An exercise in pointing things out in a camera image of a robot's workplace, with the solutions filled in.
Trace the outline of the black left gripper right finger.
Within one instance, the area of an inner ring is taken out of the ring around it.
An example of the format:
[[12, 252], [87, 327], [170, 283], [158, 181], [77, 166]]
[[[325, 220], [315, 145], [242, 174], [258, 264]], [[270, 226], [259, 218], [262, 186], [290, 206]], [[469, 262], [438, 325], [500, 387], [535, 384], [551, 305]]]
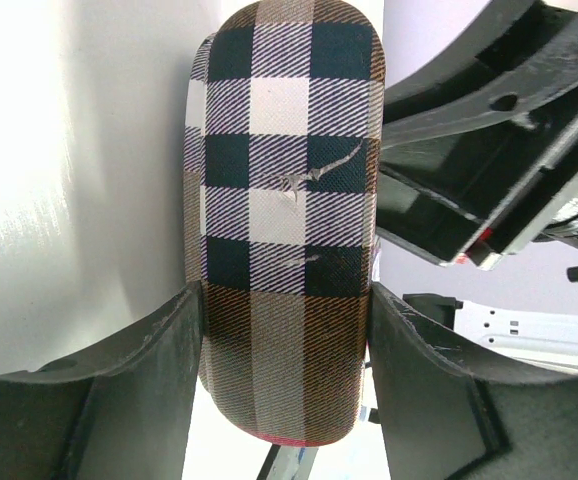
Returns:
[[369, 351], [394, 479], [578, 479], [578, 375], [484, 348], [372, 287]]

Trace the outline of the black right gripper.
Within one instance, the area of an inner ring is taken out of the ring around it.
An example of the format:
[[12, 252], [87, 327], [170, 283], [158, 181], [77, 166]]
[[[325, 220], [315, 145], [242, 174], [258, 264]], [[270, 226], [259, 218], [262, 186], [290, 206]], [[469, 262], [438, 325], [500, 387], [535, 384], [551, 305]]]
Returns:
[[578, 249], [578, 12], [493, 1], [385, 93], [378, 228], [436, 265]]

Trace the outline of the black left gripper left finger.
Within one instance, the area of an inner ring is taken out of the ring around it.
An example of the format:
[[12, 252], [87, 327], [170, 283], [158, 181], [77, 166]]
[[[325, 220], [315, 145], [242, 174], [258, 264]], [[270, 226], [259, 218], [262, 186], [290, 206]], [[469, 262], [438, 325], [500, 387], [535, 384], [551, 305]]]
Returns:
[[198, 283], [37, 371], [0, 375], [0, 479], [179, 479], [202, 343]]

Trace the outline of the plaid glasses case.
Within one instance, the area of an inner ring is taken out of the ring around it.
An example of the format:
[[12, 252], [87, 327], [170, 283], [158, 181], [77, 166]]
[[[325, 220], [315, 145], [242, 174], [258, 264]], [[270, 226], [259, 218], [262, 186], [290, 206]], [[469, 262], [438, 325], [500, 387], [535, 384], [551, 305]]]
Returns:
[[323, 446], [357, 422], [384, 80], [379, 35], [344, 1], [252, 3], [195, 55], [183, 189], [199, 376], [262, 440]]

